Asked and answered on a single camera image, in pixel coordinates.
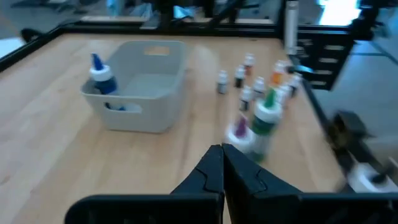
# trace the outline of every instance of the blue glue bottle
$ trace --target blue glue bottle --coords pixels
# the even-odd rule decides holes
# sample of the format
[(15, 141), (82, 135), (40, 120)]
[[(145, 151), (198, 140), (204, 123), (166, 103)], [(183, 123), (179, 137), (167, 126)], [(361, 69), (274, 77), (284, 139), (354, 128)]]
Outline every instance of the blue glue bottle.
[[(119, 95), (116, 79), (112, 74), (111, 68), (101, 61), (97, 54), (91, 54), (93, 62), (90, 68), (91, 78), (95, 81), (94, 88), (102, 95)], [(106, 103), (105, 106), (112, 110), (125, 110), (123, 105)]]

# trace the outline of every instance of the paint bottle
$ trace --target paint bottle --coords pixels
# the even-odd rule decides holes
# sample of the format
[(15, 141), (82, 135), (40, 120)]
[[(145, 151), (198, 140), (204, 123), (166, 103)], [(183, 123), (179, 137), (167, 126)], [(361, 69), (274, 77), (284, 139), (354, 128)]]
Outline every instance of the paint bottle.
[(253, 84), (253, 99), (263, 98), (266, 88), (264, 87), (264, 78), (257, 77)]
[(301, 79), (302, 79), (301, 74), (295, 72), (295, 73), (294, 73), (294, 76), (293, 76), (293, 78), (292, 78), (292, 80), (291, 80), (290, 83), (289, 83), (289, 86), (290, 86), (290, 89), (291, 89), (290, 97), (293, 98), (293, 97), (296, 96), (296, 94), (297, 94), (297, 88), (300, 86)]
[(250, 101), (251, 101), (251, 88), (250, 86), (245, 85), (241, 93), (241, 102), (239, 110), (243, 112), (248, 111), (250, 107)]
[(254, 55), (247, 53), (244, 58), (244, 74), (250, 76), (253, 73)]
[(225, 94), (228, 87), (228, 74), (225, 70), (221, 70), (218, 74), (217, 92)]
[(277, 61), (277, 63), (275, 64), (274, 73), (271, 76), (270, 83), (273, 83), (275, 86), (279, 86), (282, 83), (282, 76), (285, 73), (285, 66), (285, 61)]
[(368, 163), (357, 163), (347, 175), (347, 183), (356, 193), (398, 192), (398, 186), (388, 176), (396, 169), (395, 166), (391, 168), (378, 173)]
[(266, 99), (258, 99), (254, 109), (252, 131), (254, 143), (252, 145), (252, 158), (261, 161), (269, 151), (269, 142), (272, 132), (282, 116), (282, 107), (276, 103), (276, 90), (271, 88)]
[(248, 127), (248, 120), (240, 114), (236, 123), (230, 124), (225, 132), (227, 143), (235, 146), (236, 149), (249, 155), (254, 141), (254, 134)]
[[(94, 88), (102, 95), (119, 95), (118, 85), (112, 74), (111, 68), (104, 65), (97, 54), (91, 54), (91, 56), (93, 61), (90, 68), (90, 75), (94, 80)], [(123, 105), (111, 105), (106, 103), (105, 106), (112, 110), (125, 110)]]
[(281, 85), (276, 91), (276, 102), (280, 104), (283, 108), (286, 108), (287, 106), (287, 99), (291, 95), (290, 91), (291, 87), (288, 83)]
[(235, 87), (242, 88), (244, 83), (244, 67), (239, 65), (235, 71)]

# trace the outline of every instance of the metal pole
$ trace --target metal pole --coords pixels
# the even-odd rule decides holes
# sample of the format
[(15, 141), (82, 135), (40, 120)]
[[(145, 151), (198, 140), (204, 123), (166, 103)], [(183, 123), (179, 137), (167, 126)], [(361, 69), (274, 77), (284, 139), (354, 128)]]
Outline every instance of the metal pole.
[(299, 2), (287, 1), (285, 12), (285, 51), (288, 55), (296, 54), (297, 26), (299, 20)]

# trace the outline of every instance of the green bottle cap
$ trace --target green bottle cap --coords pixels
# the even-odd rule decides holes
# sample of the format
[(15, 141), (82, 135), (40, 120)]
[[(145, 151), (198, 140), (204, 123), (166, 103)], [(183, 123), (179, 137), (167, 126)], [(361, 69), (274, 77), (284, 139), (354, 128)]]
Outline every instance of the green bottle cap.
[(276, 99), (276, 91), (274, 88), (271, 88), (264, 102), (264, 106), (266, 108), (273, 108), (275, 105), (275, 99)]

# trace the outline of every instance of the table surface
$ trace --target table surface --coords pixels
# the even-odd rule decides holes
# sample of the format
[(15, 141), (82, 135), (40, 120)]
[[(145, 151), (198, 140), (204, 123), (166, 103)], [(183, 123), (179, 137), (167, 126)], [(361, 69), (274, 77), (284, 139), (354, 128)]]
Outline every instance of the table surface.
[[(108, 58), (140, 39), (187, 45), (189, 91), (180, 119), (163, 134), (107, 130), (79, 92), (90, 53)], [(218, 95), (216, 79), (225, 69), (233, 82), (246, 52), (257, 58), (250, 85), (287, 60), (277, 39), (64, 34), (3, 71), (0, 223), (62, 223), (73, 202), (92, 194), (172, 191), (236, 118), (240, 90)], [(304, 192), (331, 192), (343, 178), (301, 87), (261, 166)]]

